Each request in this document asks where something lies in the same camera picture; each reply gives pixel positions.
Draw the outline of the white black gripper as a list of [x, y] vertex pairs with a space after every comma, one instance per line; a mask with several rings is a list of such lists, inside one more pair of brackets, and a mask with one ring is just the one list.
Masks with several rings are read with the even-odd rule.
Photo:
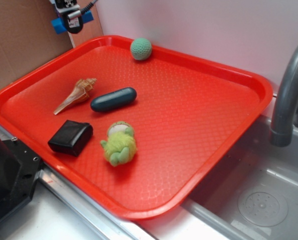
[[65, 29], [71, 34], [78, 34], [83, 29], [82, 13], [76, 0], [49, 0], [59, 13], [63, 13]]

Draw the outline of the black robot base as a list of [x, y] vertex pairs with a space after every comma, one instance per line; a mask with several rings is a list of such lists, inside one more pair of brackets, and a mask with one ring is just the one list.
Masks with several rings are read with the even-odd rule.
[[0, 139], [0, 223], [32, 200], [41, 165], [21, 140]]

